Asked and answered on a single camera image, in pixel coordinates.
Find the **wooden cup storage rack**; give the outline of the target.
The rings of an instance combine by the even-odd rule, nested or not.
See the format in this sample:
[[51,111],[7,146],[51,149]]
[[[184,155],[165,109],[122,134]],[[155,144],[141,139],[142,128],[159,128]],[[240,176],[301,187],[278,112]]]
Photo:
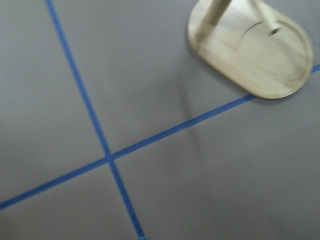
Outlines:
[[309,78],[314,51],[294,20],[263,0],[200,0],[187,38],[206,64],[247,92],[280,99]]

